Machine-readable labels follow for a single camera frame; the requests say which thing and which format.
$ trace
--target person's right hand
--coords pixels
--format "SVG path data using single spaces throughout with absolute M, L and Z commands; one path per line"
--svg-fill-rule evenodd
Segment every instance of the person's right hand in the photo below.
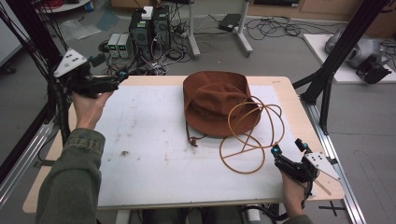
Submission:
M 301 207 L 301 202 L 305 196 L 305 188 L 307 186 L 306 183 L 299 185 L 294 180 L 292 180 L 287 175 L 282 174 L 283 180 L 283 197 L 286 212 L 289 215 L 289 218 L 297 217 L 300 215 L 304 215 L 303 208 Z
M 113 91 L 98 94 L 96 99 L 92 99 L 76 92 L 72 92 L 73 105 L 76 109 L 77 125 L 76 128 L 93 130 L 97 121 L 102 117 L 103 108 L 107 99 Z

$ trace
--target black pole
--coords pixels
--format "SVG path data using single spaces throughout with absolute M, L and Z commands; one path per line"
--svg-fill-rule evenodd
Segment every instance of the black pole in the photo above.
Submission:
M 329 114 L 332 79 L 335 72 L 347 58 L 350 51 L 356 46 L 386 2 L 387 0 L 363 1 L 359 10 L 349 22 L 349 25 L 319 70 L 313 75 L 293 83 L 294 89 L 297 89 L 311 82 L 306 92 L 301 95 L 301 100 L 311 105 L 316 103 L 316 100 L 323 92 L 319 125 L 325 134 L 328 134 L 327 118 Z

